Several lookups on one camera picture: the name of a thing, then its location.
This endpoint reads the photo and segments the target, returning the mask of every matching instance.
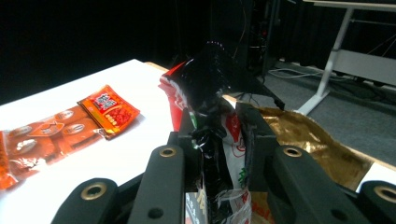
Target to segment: orange snack package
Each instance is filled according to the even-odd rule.
[[[78,104],[103,128],[107,140],[122,133],[140,113],[108,85]]]
[[[100,127],[76,105],[12,131],[0,132],[0,189],[7,189],[103,138]]]
[[[8,189],[64,157],[122,133],[140,111],[109,86],[78,105],[0,132],[0,189]]]

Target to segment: bolt hole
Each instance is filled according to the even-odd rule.
[[[338,209],[332,209],[332,215],[340,221],[347,221],[347,215]]]
[[[287,147],[283,149],[283,152],[290,157],[301,157],[303,155],[303,153],[300,150],[292,147]]]
[[[163,154],[165,155],[171,155],[173,153],[173,151],[171,149],[166,149],[163,151]]]
[[[391,199],[396,199],[396,194],[394,192],[391,192],[390,190],[383,189],[383,190],[381,190],[381,192],[384,195],[387,195],[388,197],[390,197]]]
[[[163,150],[160,151],[160,155],[162,157],[173,157],[176,155],[176,150],[171,147],[164,148]]]
[[[87,191],[87,194],[88,194],[89,196],[94,196],[94,195],[100,193],[101,190],[102,190],[102,189],[99,188],[99,187],[93,187],[93,188],[91,188],[91,189],[89,189],[89,190]]]
[[[374,191],[380,198],[390,203],[396,203],[396,189],[385,186],[377,186],[374,188]]]
[[[151,208],[148,211],[148,217],[152,219],[157,219],[163,216],[163,210],[161,208]]]
[[[97,198],[102,197],[106,193],[107,186],[103,182],[96,182],[90,184],[81,192],[81,198],[83,200],[95,200]]]

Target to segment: white table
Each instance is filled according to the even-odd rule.
[[[167,96],[158,88],[163,73],[132,60],[0,106],[0,117],[6,118],[1,119],[0,130],[10,130],[70,108],[108,84],[141,111],[121,136],[101,139],[29,177],[19,187],[0,191],[0,223],[50,223],[80,183],[103,177],[121,185],[145,172],[151,151],[165,145],[173,131]]]
[[[388,83],[390,85],[396,85],[396,76],[394,74],[394,71],[396,71],[396,60],[341,49],[344,36],[347,32],[347,27],[355,9],[396,12],[396,5],[356,3],[348,1],[304,1],[314,3],[315,6],[318,7],[346,8],[346,14],[341,24],[340,30],[338,31],[338,35],[335,39],[329,59],[326,63],[318,90],[314,96],[312,96],[298,109],[298,112],[304,115],[309,114],[309,112],[311,112],[329,94],[327,85],[329,83],[332,70],[345,72],[357,77],[364,77],[371,80]]]

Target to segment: white desk leg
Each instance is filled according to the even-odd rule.
[[[329,91],[326,90],[327,84],[329,83],[329,77],[332,73],[332,68],[334,66],[335,60],[337,59],[338,50],[341,48],[343,43],[345,33],[347,32],[347,27],[349,25],[350,18],[353,14],[353,8],[349,7],[346,9],[346,14],[344,16],[343,22],[341,23],[340,30],[335,39],[334,46],[332,47],[332,52],[330,53],[329,59],[326,63],[323,76],[320,80],[317,93],[311,97],[304,105],[302,105],[297,111],[307,115],[312,109],[315,108],[328,94]]]

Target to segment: gold foil bag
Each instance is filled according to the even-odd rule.
[[[307,151],[334,182],[356,190],[370,170],[373,160],[336,142],[312,119],[276,108],[258,109],[280,145]],[[275,223],[266,199],[266,192],[251,192],[251,223]]]

